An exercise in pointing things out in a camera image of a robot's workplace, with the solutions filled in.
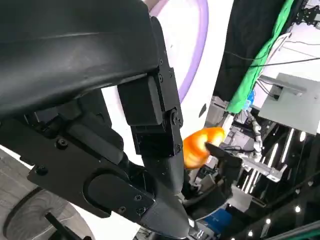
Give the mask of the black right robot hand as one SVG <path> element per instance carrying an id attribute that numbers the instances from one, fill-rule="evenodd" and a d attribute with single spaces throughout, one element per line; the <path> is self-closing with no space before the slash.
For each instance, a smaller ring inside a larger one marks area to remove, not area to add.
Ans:
<path id="1" fill-rule="evenodd" d="M 188 169 L 182 188 L 182 202 L 189 215 L 214 212 L 232 198 L 232 185 L 238 179 L 242 159 L 211 144 L 204 143 L 204 164 Z"/>

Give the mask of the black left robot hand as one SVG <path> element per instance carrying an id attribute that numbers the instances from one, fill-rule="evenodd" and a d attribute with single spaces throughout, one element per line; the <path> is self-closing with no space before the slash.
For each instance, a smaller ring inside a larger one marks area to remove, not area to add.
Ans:
<path id="1" fill-rule="evenodd" d="M 183 115 L 162 27 L 141 0 L 0 3 L 0 143 L 39 187 L 184 239 Z"/>

